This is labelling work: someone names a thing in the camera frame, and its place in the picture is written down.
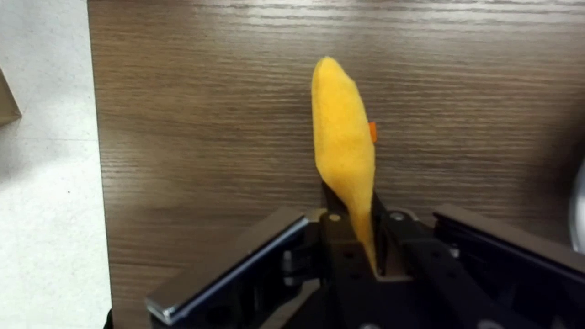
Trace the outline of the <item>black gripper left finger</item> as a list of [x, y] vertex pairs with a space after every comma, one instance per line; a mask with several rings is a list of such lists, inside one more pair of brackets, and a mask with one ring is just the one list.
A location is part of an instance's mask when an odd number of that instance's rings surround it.
[[348, 214], [338, 195], [321, 184], [325, 214], [321, 216], [321, 258], [327, 280], [370, 280], [363, 245], [356, 239]]

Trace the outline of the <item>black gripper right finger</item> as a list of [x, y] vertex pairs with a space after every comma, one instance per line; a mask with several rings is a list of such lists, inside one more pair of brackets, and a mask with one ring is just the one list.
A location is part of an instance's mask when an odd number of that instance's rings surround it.
[[374, 272], [380, 281], [407, 280], [401, 245], [425, 237], [427, 232], [418, 217], [398, 206], [385, 206], [378, 195], [372, 197]]

